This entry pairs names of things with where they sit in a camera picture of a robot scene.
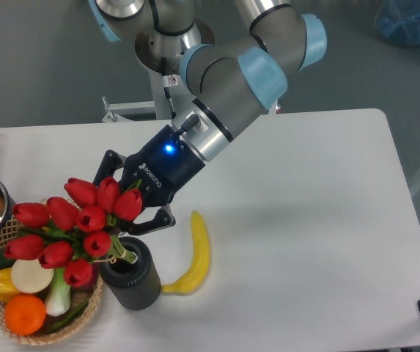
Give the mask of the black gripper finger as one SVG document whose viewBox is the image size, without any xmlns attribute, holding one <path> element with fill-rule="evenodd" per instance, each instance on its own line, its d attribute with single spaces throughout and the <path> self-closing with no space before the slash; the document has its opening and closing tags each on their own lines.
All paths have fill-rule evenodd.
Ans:
<svg viewBox="0 0 420 352">
<path fill-rule="evenodd" d="M 102 180 L 111 177 L 114 173 L 125 165 L 126 157 L 113 150 L 107 150 L 100 162 L 100 166 L 92 183 L 99 186 Z"/>
<path fill-rule="evenodd" d="M 154 218 L 142 223 L 135 221 L 118 220 L 116 226 L 132 236 L 145 235 L 151 232 L 173 227 L 176 223 L 170 205 L 161 206 L 155 213 Z"/>
</svg>

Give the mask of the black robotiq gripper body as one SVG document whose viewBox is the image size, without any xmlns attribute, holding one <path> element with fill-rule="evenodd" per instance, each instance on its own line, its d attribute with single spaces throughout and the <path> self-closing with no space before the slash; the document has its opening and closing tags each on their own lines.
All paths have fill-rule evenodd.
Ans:
<svg viewBox="0 0 420 352">
<path fill-rule="evenodd" d="M 126 158 L 119 185 L 127 189 L 136 180 L 141 180 L 139 189 L 143 206 L 164 206 L 204 166 L 204 162 L 167 125 L 140 151 Z"/>
</svg>

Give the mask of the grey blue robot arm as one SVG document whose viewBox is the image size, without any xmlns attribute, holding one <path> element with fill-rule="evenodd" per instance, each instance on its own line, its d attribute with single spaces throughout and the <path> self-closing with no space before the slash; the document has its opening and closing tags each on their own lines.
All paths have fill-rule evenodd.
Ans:
<svg viewBox="0 0 420 352">
<path fill-rule="evenodd" d="M 187 90 L 182 108 L 166 96 L 171 122 L 137 153 L 106 152 L 94 182 L 122 171 L 122 190 L 137 187 L 138 211 L 155 208 L 137 223 L 113 216 L 111 231 L 143 235 L 174 225 L 174 195 L 208 162 L 267 113 L 287 91 L 287 75 L 321 60 L 327 48 L 323 23 L 299 14 L 289 1 L 238 1 L 248 35 L 216 46 L 194 15 L 192 1 L 91 1 L 110 41 L 132 37 L 139 61 L 158 74 L 169 93 L 171 78 Z"/>
</svg>

